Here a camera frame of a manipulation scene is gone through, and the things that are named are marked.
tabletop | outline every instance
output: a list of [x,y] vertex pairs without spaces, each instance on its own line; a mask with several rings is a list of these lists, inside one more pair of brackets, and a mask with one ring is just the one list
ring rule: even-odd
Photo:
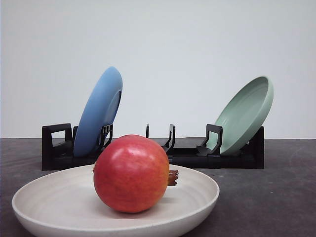
[[[193,138],[177,139],[187,144]],[[41,170],[41,139],[1,138],[1,236],[32,237],[11,200]],[[316,139],[266,139],[265,169],[196,169],[213,178],[220,196],[211,214],[182,237],[314,237]]]

white backdrop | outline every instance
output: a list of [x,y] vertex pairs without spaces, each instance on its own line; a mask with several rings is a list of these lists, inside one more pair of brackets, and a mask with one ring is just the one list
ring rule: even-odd
[[1,136],[77,125],[109,66],[123,78],[114,136],[204,136],[266,75],[267,138],[316,138],[314,0],[2,0]]

pomegranate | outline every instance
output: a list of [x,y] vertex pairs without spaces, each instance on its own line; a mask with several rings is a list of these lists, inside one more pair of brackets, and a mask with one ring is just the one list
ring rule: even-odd
[[125,135],[100,154],[93,169],[99,198],[114,210],[144,211],[163,196],[167,185],[176,185],[178,171],[169,171],[161,146],[139,135]]

green plate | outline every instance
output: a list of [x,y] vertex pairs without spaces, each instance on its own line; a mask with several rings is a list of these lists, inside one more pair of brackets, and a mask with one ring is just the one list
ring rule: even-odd
[[[274,90],[266,77],[252,80],[242,88],[224,108],[215,125],[223,127],[220,153],[238,155],[242,148],[259,130],[266,119],[273,101]],[[207,147],[213,149],[217,136],[210,135]]]

dish rack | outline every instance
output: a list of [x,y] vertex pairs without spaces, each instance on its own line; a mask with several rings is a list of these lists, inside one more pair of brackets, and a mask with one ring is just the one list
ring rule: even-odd
[[[74,157],[74,141],[78,126],[72,130],[70,123],[42,127],[42,170],[63,170],[72,167],[94,164],[102,151],[111,143],[113,125],[103,126],[98,146],[94,152],[84,157]],[[65,131],[65,141],[53,145],[52,133]],[[206,147],[211,133],[217,134],[217,144],[213,149]],[[194,147],[175,147],[176,127],[169,126],[169,137],[161,147],[166,152],[169,163],[188,168],[243,168],[264,169],[264,127],[244,145],[236,156],[223,156],[220,148],[223,139],[223,128],[212,124],[206,125],[206,135],[201,144]],[[146,137],[149,138],[149,124],[146,126]]]

